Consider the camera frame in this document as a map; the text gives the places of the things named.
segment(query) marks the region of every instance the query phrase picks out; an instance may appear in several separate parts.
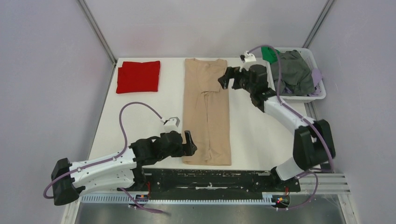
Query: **red folded cloth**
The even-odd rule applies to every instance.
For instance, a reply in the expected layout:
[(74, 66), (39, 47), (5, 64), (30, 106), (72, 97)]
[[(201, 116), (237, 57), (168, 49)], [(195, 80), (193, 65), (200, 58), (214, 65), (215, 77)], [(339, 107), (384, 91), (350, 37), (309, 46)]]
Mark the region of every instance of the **red folded cloth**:
[(118, 68), (116, 93), (158, 92), (160, 61), (123, 62)]

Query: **gray wall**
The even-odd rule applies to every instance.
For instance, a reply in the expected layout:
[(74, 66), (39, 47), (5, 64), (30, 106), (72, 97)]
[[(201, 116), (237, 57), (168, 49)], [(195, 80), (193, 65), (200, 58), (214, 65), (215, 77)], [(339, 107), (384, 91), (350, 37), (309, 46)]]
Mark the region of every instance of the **gray wall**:
[(302, 46), (326, 0), (86, 2), (116, 57), (236, 57)]
[(0, 52), (0, 223), (57, 224), (42, 192), (87, 157), (112, 66), (74, 0), (1, 0)]
[(337, 1), (310, 47), (327, 97), (315, 102), (334, 136), (362, 223), (395, 223), (396, 1)]

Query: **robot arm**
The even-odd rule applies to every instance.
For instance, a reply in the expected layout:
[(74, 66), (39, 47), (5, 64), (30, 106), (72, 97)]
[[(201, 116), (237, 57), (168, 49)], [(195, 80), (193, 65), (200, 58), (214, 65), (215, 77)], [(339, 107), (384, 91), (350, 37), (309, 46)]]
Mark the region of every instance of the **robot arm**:
[[(160, 137), (137, 140), (118, 158), (116, 155), (119, 152), (94, 160), (73, 163), (67, 158), (60, 159), (52, 172), (52, 180), (70, 170), (77, 169), (77, 172), (53, 184), (54, 204), (68, 204), (77, 200), (79, 196), (99, 190), (130, 187), (141, 190), (146, 183), (142, 166), (155, 164), (168, 156), (191, 156), (197, 150), (189, 131), (184, 132), (186, 144), (182, 144), (181, 134), (175, 131), (179, 123), (178, 118), (170, 118), (164, 123), (166, 133), (161, 133)], [(80, 168), (107, 159), (110, 160), (84, 169)]]
[(313, 118), (297, 116), (289, 109), (292, 107), (285, 102), (279, 102), (276, 92), (268, 87), (267, 68), (258, 64), (253, 54), (245, 53), (240, 57), (244, 64), (241, 67), (228, 67), (224, 76), (219, 78), (223, 89), (228, 88), (229, 80), (233, 78), (233, 89), (249, 92), (254, 106), (277, 119), (294, 134), (293, 156), (271, 170), (275, 184), (287, 181), (328, 160), (324, 146), (317, 140), (317, 135), (308, 123), (319, 131), (334, 158), (329, 123), (325, 120), (316, 121)]

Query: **white tabletop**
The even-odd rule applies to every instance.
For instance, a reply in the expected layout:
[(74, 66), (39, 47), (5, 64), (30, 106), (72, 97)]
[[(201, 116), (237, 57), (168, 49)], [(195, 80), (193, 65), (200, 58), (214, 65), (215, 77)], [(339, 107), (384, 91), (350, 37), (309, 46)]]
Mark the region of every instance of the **white tabletop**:
[[(215, 60), (216, 58), (199, 58)], [(228, 66), (241, 66), (239, 58), (222, 58)], [(161, 61), (158, 92), (137, 92), (116, 94), (118, 67), (124, 61)], [(164, 118), (179, 117), (180, 131), (183, 125), (185, 58), (120, 58), (115, 69), (106, 98), (98, 130), (95, 135), (89, 159), (119, 152), (124, 139), (118, 123), (120, 109), (132, 101), (141, 101), (156, 109)], [(292, 156), (294, 136), (277, 120), (254, 107), (249, 94), (244, 90), (231, 89), (230, 83), (230, 141), (231, 166), (186, 165), (181, 158), (167, 158), (152, 168), (178, 169), (232, 169), (270, 170)], [(291, 104), (306, 115), (303, 103)], [(138, 139), (159, 136), (164, 132), (158, 117), (142, 105), (131, 105), (124, 110), (122, 121), (128, 137), (128, 145)]]

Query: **laundry basket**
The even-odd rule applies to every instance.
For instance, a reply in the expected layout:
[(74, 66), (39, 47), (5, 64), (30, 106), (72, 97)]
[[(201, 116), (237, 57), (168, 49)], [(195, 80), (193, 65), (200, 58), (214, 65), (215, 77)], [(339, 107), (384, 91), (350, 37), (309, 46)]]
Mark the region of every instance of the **laundry basket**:
[[(307, 62), (308, 66), (310, 67), (311, 70), (313, 68), (318, 68), (318, 66), (316, 65), (315, 59), (313, 57), (313, 54), (309, 49), (306, 49), (306, 48), (276, 48), (276, 47), (275, 47), (275, 49), (279, 50), (282, 53), (284, 53), (286, 51), (297, 50), (300, 53), (301, 57), (305, 60), (305, 62)], [(268, 74), (270, 74), (272, 76), (271, 69), (267, 68), (267, 70), (268, 70)], [(273, 89), (275, 89), (274, 82), (270, 83), (270, 85)], [(288, 103), (309, 103), (315, 99), (325, 98), (326, 90), (325, 90), (325, 86), (323, 85), (323, 81), (320, 81), (320, 83), (315, 87), (317, 89), (319, 89), (319, 91), (320, 91), (318, 96), (314, 96), (314, 97), (282, 96), (282, 98)]]

